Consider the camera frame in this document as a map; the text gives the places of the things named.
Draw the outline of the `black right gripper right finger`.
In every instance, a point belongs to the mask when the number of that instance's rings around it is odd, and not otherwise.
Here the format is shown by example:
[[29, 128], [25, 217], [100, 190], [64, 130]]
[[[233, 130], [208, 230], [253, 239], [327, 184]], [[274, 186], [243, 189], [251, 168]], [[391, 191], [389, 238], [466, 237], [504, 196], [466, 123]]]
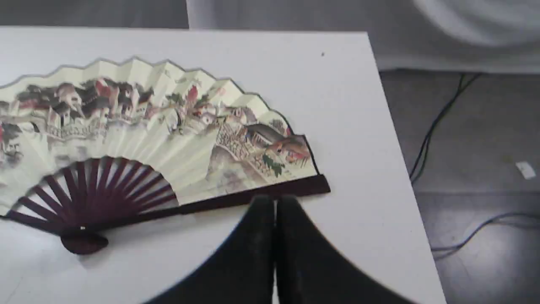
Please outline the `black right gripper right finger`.
[[276, 204], [275, 269], [281, 304], [407, 304], [342, 256], [296, 197]]

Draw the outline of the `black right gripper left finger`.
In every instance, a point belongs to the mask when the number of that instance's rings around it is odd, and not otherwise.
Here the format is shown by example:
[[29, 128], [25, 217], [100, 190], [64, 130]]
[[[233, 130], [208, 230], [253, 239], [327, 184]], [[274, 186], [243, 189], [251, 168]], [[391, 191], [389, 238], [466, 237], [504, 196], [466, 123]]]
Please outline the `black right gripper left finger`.
[[256, 195], [241, 221], [197, 269], [151, 304], [270, 304], [274, 289], [275, 206]]

